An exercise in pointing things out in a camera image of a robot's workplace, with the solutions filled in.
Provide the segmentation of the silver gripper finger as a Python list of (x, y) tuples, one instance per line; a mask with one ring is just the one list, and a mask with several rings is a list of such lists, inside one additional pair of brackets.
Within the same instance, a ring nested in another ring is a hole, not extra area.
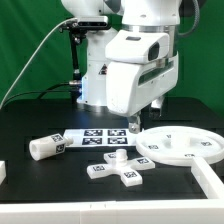
[(131, 133), (139, 133), (140, 132), (141, 121), (140, 121), (140, 116), (138, 114), (135, 114), (135, 115), (129, 117), (128, 123), (129, 123), (128, 128)]
[(150, 106), (149, 106), (149, 116), (152, 119), (158, 119), (161, 116), (162, 113), (162, 107), (163, 107), (164, 97), (161, 96), (154, 100)]

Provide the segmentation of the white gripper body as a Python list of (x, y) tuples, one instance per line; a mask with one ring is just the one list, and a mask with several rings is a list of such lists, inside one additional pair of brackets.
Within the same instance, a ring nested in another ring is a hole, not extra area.
[(130, 117), (175, 87), (179, 55), (158, 68), (146, 65), (111, 62), (106, 75), (106, 101), (110, 112)]

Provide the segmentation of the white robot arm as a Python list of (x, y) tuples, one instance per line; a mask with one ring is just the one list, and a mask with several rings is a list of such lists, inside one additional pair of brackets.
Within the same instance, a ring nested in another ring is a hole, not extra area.
[(141, 130), (141, 110), (160, 109), (164, 94), (177, 84), (176, 39), (186, 9), (200, 17), (192, 0), (61, 0), (72, 17), (62, 23), (71, 47), (87, 41), (87, 72), (73, 62), (80, 86), (78, 105), (107, 110), (128, 119), (129, 131)]

